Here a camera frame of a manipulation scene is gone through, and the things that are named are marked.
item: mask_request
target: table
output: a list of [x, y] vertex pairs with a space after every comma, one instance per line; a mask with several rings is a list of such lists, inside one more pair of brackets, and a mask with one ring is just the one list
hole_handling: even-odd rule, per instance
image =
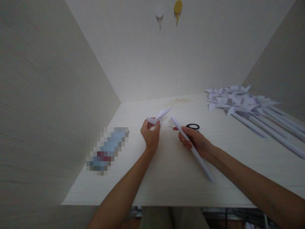
[[[207, 94], [129, 102], [120, 105], [110, 127], [128, 127], [129, 139], [106, 176], [86, 171], [75, 180], [63, 205], [99, 205], [116, 183], [145, 150], [140, 128], [145, 118], [155, 117], [172, 107], [163, 118], [158, 150], [141, 183], [133, 205], [255, 207], [219, 170], [207, 162], [215, 183], [205, 173], [190, 151], [178, 139], [178, 131], [168, 127], [174, 115], [181, 125], [197, 123], [200, 132], [214, 145], [225, 150], [253, 170], [305, 198], [305, 160], [273, 138], [263, 139], [224, 110], [208, 110]], [[298, 139], [289, 140], [305, 149]]]

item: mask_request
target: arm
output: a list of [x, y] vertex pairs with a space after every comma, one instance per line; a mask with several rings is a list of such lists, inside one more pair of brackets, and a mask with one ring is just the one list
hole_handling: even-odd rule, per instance
[[[200, 156], [218, 168], [276, 224], [281, 228], [304, 228], [303, 198], [240, 163], [212, 145], [199, 132], [187, 127], [182, 129], [191, 137]], [[180, 133], [179, 139], [186, 148], [192, 147], [191, 142], [185, 140]]]
[[118, 228], [126, 219], [158, 147], [160, 121], [157, 122], [154, 130], [150, 130], [151, 127], [152, 124], [145, 120], [141, 128], [141, 134], [146, 142], [146, 150], [103, 200], [87, 229]]

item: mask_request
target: forearm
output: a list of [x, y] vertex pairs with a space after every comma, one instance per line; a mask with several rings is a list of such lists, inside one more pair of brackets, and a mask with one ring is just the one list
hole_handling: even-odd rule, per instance
[[210, 162], [281, 228], [304, 226], [305, 200], [215, 148]]
[[117, 228], [126, 219], [154, 152], [145, 150], [138, 161], [101, 203], [87, 229]]

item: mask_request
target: hand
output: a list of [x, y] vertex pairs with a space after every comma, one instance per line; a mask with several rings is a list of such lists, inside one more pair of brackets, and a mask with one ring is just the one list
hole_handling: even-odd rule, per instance
[[193, 146], [198, 151], [199, 155], [204, 159], [209, 159], [213, 150], [215, 150], [215, 146], [210, 143], [201, 133], [197, 132], [194, 129], [188, 127], [182, 127], [183, 132], [188, 136], [191, 141], [186, 140], [182, 134], [179, 132], [178, 137], [180, 142], [183, 143], [183, 146], [191, 149]]
[[150, 130], [152, 126], [154, 125], [150, 124], [146, 119], [141, 128], [141, 134], [146, 142], [146, 149], [155, 153], [159, 144], [160, 121], [157, 122], [154, 130]]

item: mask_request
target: left hand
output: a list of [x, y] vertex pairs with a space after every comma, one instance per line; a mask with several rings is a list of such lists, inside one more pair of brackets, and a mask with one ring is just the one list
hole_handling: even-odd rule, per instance
[[160, 121], [157, 122], [154, 130], [150, 130], [152, 126], [154, 125], [150, 124], [146, 119], [141, 128], [141, 134], [146, 142], [146, 149], [155, 153], [159, 144]]

